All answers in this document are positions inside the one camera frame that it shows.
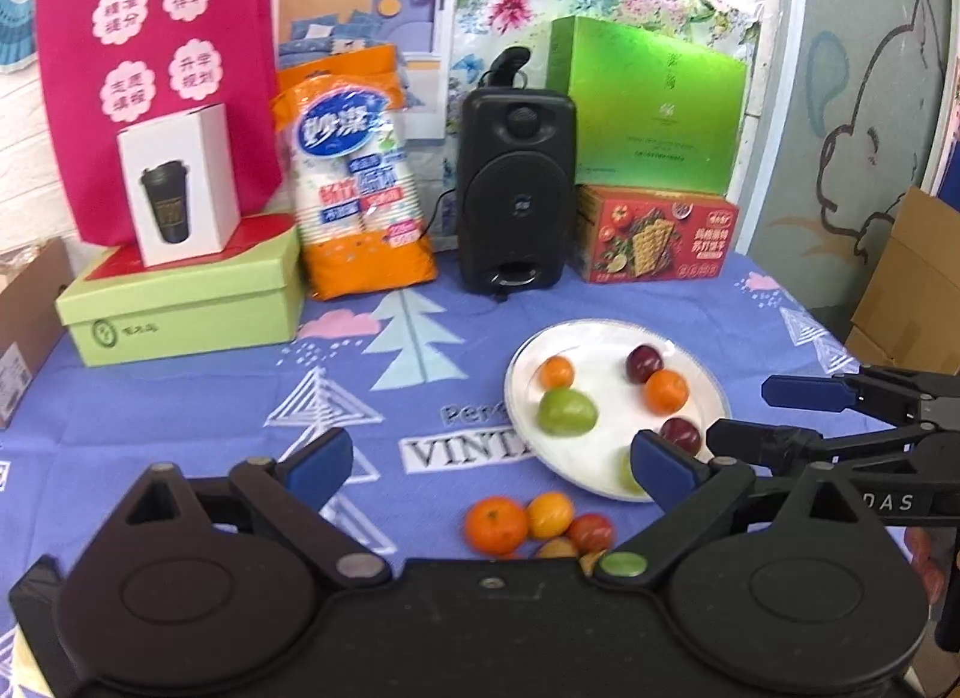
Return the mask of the red cracker box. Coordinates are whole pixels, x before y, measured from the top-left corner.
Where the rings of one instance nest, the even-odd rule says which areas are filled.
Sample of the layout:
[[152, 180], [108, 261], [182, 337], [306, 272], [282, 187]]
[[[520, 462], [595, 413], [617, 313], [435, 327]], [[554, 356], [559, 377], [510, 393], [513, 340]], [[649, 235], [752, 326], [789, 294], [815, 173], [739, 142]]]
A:
[[716, 194], [581, 185], [571, 264], [592, 284], [717, 278], [737, 217]]

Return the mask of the large green gift box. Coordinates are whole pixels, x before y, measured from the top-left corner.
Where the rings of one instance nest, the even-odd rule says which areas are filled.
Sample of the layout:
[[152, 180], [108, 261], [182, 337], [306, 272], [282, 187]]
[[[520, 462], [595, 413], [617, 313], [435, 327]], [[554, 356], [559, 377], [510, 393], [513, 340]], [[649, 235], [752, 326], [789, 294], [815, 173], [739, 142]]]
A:
[[545, 86], [576, 105], [576, 182], [727, 191], [747, 66], [716, 50], [590, 17], [551, 23]]

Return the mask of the blue patterned tablecloth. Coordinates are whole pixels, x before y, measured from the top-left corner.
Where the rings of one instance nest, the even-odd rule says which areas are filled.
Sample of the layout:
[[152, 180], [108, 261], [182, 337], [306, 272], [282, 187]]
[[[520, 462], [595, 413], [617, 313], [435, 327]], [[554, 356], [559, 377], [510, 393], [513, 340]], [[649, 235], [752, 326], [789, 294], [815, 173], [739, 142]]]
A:
[[[565, 321], [674, 341], [726, 419], [862, 434], [848, 412], [768, 405], [771, 375], [822, 377], [804, 311], [729, 261], [716, 279], [506, 300], [452, 267], [421, 287], [301, 310], [281, 347], [87, 366], [60, 342], [2, 438], [2, 690], [8, 696], [900, 696], [928, 599], [889, 528], [822, 462], [765, 467], [731, 532], [652, 588], [592, 572], [662, 516], [566, 482], [514, 432], [516, 350]], [[353, 467], [320, 510], [392, 581], [332, 588], [257, 531], [228, 474], [331, 428]], [[475, 552], [477, 501], [563, 492], [601, 513], [601, 553]]]

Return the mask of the light green shoe box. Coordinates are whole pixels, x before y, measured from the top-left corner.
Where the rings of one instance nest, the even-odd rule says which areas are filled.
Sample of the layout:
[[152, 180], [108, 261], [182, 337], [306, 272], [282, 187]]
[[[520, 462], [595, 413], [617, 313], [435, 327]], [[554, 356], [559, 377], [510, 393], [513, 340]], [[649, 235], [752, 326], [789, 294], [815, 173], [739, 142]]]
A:
[[218, 255], [148, 267], [135, 246], [106, 251], [57, 299], [87, 366], [280, 344], [306, 287], [290, 214], [244, 217]]

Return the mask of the dark purple plum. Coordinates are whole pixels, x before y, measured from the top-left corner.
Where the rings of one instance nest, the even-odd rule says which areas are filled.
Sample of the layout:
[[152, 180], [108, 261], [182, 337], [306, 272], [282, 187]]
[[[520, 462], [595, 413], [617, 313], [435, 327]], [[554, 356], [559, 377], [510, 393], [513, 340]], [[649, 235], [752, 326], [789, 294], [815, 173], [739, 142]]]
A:
[[638, 345], [625, 360], [625, 375], [633, 384], [645, 384], [654, 373], [663, 368], [661, 352], [649, 344]]
[[670, 417], [659, 428], [659, 437], [675, 448], [685, 451], [690, 456], [696, 456], [703, 448], [703, 437], [700, 428], [695, 423], [683, 417]]

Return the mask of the white round plate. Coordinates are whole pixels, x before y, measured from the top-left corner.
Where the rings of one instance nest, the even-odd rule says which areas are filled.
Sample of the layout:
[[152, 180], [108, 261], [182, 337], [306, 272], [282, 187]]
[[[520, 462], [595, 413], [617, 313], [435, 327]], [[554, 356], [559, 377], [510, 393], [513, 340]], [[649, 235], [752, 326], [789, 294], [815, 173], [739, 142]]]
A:
[[[509, 420], [534, 455], [579, 489], [630, 503], [647, 501], [630, 500], [622, 492], [620, 453], [630, 450], [636, 432], [659, 430], [665, 420], [647, 409], [643, 388], [630, 383], [625, 375], [626, 357], [641, 344], [656, 347], [665, 366], [686, 378], [690, 398], [679, 416], [706, 430], [731, 415], [726, 393], [703, 363], [674, 341], [626, 321], [587, 318], [545, 327], [516, 350], [505, 375]], [[573, 363], [573, 388], [597, 405], [599, 420], [589, 434], [551, 437], [537, 425], [537, 409], [545, 394], [537, 381], [537, 368], [551, 356], [563, 356]]]

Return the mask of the yellow green small fruit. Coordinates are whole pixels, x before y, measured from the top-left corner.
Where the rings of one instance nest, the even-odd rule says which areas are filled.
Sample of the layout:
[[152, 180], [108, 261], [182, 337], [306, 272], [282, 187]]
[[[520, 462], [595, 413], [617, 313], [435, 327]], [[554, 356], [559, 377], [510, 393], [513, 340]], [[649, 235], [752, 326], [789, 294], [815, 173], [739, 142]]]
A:
[[540, 545], [535, 552], [535, 556], [537, 558], [574, 558], [574, 560], [578, 560], [579, 549], [573, 540], [569, 540], [567, 537], [555, 537], [555, 539], [547, 540]]

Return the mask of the white coffee cup box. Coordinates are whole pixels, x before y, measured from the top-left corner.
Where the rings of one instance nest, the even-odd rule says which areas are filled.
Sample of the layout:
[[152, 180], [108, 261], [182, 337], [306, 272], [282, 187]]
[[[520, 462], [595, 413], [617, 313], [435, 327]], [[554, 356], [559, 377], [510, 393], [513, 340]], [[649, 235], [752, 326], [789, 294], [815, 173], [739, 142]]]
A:
[[151, 118], [117, 134], [145, 266], [221, 253], [241, 220], [221, 104]]

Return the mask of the pink tote bag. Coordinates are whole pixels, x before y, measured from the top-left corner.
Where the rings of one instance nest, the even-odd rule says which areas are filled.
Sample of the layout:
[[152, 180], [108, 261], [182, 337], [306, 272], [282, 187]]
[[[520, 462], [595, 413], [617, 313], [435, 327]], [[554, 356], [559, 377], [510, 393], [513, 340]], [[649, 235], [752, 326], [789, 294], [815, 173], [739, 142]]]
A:
[[80, 239], [132, 242], [117, 136], [220, 104], [239, 207], [281, 183], [270, 0], [36, 0], [37, 50], [55, 161]]

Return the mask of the red apple fruit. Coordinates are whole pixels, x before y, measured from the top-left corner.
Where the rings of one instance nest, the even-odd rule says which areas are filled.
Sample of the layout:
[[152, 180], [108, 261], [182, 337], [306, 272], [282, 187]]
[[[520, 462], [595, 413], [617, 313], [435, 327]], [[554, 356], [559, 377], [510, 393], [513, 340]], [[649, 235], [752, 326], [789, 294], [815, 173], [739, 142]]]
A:
[[579, 555], [605, 552], [615, 542], [613, 522], [601, 513], [576, 516], [566, 529], [565, 535], [576, 547]]

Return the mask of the black speaker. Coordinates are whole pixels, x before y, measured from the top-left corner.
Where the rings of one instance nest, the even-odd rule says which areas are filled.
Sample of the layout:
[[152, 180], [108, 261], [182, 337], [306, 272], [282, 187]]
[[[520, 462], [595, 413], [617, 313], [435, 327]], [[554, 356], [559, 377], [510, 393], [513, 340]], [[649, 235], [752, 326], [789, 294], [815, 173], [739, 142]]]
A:
[[519, 86], [529, 60], [527, 47], [503, 50], [460, 105], [460, 278], [498, 299], [560, 281], [573, 230], [576, 105]]

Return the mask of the orange paper cup package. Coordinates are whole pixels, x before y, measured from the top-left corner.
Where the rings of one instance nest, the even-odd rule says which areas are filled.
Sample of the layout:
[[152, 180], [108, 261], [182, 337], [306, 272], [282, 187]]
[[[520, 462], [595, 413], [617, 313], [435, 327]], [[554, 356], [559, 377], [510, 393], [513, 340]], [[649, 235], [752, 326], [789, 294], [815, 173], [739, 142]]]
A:
[[391, 45], [278, 75], [272, 115], [316, 299], [436, 278], [405, 149], [404, 112], [404, 83]]

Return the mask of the small orange tangerine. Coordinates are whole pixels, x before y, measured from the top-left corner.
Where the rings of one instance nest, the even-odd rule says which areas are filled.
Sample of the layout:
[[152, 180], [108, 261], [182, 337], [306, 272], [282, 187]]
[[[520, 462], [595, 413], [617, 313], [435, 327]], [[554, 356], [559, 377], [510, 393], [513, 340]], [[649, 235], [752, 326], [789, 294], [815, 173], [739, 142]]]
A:
[[571, 388], [576, 368], [566, 357], [551, 356], [537, 368], [537, 381], [544, 391]]

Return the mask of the large orange tangerine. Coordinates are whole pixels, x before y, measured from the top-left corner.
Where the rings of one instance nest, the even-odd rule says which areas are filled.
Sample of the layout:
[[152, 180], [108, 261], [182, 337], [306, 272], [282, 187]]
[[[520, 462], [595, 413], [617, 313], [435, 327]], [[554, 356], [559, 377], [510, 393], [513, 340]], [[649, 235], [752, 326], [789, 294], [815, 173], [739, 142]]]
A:
[[649, 411], [658, 416], [680, 412], [690, 398], [690, 386], [682, 373], [661, 368], [643, 384], [643, 399]]

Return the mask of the yellow orange fruit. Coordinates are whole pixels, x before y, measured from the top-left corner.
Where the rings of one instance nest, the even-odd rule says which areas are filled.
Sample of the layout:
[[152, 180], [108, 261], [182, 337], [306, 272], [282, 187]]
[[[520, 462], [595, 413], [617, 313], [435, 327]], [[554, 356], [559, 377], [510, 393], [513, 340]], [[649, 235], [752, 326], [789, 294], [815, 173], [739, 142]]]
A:
[[526, 516], [530, 539], [556, 539], [562, 537], [571, 526], [576, 516], [576, 506], [567, 494], [551, 490], [529, 501]]

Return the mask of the brown cardboard box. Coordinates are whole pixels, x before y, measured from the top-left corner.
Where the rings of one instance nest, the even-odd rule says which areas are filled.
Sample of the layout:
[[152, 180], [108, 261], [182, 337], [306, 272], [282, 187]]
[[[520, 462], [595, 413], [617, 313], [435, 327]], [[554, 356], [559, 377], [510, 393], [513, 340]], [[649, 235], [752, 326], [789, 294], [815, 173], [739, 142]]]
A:
[[10, 427], [32, 380], [64, 334], [55, 304], [71, 281], [67, 247], [59, 237], [2, 253], [3, 430]]
[[960, 363], [958, 212], [910, 189], [854, 312], [846, 349], [869, 365], [955, 375]]

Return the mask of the brown cardboard box right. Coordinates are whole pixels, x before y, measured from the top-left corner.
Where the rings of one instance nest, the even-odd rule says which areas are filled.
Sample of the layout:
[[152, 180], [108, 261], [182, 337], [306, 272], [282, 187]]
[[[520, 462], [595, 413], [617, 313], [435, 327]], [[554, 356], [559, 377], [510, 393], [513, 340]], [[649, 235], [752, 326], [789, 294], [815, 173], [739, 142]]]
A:
[[958, 212], [910, 189], [854, 312], [846, 349], [869, 365], [955, 375], [960, 363]]

